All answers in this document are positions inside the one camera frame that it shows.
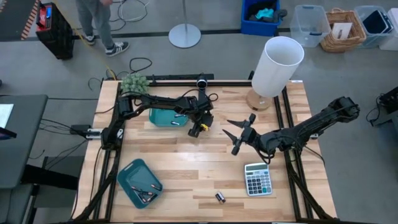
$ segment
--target calculator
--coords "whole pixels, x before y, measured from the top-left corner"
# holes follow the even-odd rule
[[[244,166],[246,190],[249,196],[272,194],[271,178],[268,165],[261,162]]]

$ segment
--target wooden lamp base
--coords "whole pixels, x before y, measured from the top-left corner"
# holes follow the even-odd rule
[[[246,96],[246,103],[255,111],[264,111],[272,104],[272,98],[258,95],[253,89]]]

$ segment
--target lamp stand base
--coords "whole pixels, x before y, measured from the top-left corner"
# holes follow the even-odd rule
[[[253,89],[246,96],[246,103],[255,111],[264,111],[272,104],[272,98],[258,95]]]
[[[200,30],[192,24],[175,26],[169,32],[169,41],[176,47],[189,48],[195,46],[200,40]]]

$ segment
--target sneaker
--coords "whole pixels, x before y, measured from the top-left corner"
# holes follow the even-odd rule
[[[85,39],[86,39],[88,45],[92,46],[95,44],[94,35],[86,35]]]
[[[113,57],[129,48],[128,42],[116,42],[112,49],[106,49],[105,54],[108,57]]]

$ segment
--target lamp shade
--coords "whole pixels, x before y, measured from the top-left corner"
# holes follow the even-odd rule
[[[279,95],[303,58],[304,49],[294,39],[269,39],[251,82],[254,91],[263,97]]]

